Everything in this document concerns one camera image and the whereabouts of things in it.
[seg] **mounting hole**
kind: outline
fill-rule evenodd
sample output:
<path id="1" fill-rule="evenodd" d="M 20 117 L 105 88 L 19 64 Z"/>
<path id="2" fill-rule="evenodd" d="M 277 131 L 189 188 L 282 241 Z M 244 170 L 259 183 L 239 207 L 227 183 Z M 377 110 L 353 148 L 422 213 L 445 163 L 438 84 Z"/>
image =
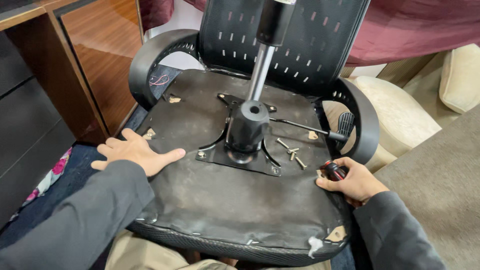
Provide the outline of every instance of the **mounting hole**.
<path id="1" fill-rule="evenodd" d="M 260 112 L 260 109 L 259 109 L 258 107 L 256 107 L 256 106 L 251 106 L 251 107 L 250 107 L 250 112 L 251 112 L 251 113 L 254 113 L 254 114 L 257 114 L 257 113 Z"/>

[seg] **red wire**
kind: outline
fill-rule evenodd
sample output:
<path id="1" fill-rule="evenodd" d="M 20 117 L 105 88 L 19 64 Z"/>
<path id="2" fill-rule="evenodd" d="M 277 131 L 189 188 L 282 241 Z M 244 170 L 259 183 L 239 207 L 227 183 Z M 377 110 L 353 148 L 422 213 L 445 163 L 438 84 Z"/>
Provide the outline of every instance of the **red wire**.
<path id="1" fill-rule="evenodd" d="M 165 76 L 167 76 L 167 81 L 166 81 L 166 82 L 162 82 L 162 83 L 158 83 L 158 82 L 159 82 L 163 77 L 165 77 Z M 161 86 L 161 85 L 164 85 L 164 84 L 168 83 L 168 81 L 170 80 L 170 78 L 169 78 L 168 75 L 166 75 L 166 74 L 165 74 L 165 75 L 162 75 L 160 78 L 157 77 L 157 76 L 152 76 L 152 79 L 153 79 L 153 78 L 158 78 L 158 80 L 157 80 L 156 82 L 154 82 L 154 83 L 149 82 L 149 83 L 150 83 L 150 86 Z"/>

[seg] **mesh backrest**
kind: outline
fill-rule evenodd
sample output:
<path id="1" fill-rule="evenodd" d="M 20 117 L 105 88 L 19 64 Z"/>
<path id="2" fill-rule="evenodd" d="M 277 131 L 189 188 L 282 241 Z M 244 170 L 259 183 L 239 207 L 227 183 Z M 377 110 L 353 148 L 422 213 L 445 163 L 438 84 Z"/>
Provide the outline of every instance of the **mesh backrest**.
<path id="1" fill-rule="evenodd" d="M 282 47 L 276 49 L 267 81 L 318 94 L 345 64 L 368 0 L 298 0 Z M 250 75 L 260 43 L 255 35 L 263 0 L 209 0 L 199 52 L 211 69 Z"/>

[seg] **chrome cylinder rod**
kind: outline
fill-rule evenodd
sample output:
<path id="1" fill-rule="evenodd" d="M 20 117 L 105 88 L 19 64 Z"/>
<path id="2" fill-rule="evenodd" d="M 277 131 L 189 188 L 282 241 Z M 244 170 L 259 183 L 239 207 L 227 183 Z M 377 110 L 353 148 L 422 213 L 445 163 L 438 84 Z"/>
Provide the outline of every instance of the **chrome cylinder rod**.
<path id="1" fill-rule="evenodd" d="M 252 79 L 250 80 L 250 89 L 248 92 L 247 100 L 259 100 L 264 87 L 265 78 L 267 77 L 268 68 L 272 61 L 274 46 L 268 46 L 260 43 L 260 49 L 258 50 L 257 62 L 253 68 Z"/>

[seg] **person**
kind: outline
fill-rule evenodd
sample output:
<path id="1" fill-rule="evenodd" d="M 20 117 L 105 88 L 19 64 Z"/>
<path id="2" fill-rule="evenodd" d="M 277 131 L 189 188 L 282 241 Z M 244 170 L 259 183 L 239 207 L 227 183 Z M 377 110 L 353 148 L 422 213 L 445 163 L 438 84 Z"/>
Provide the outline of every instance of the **person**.
<path id="1" fill-rule="evenodd" d="M 176 149 L 157 154 L 131 129 L 122 131 L 126 141 L 109 138 L 98 146 L 106 161 L 93 161 L 98 172 L 85 187 L 61 202 L 50 218 L 30 231 L 15 244 L 0 251 L 0 269 L 88 269 L 111 239 L 131 223 L 154 198 L 147 176 L 157 174 L 168 164 L 185 156 Z M 346 178 L 332 182 L 319 178 L 316 183 L 328 191 L 343 192 L 347 201 L 358 207 L 353 214 L 373 268 L 445 269 L 428 242 L 418 221 L 410 214 L 398 195 L 379 182 L 365 166 L 350 158 L 334 161 L 346 166 Z M 117 242 L 122 246 L 127 243 Z M 155 253 L 155 265 L 127 267 L 131 258 L 114 262 L 110 269 L 234 269 L 218 261 L 188 263 L 175 251 L 150 242 L 162 249 Z"/>

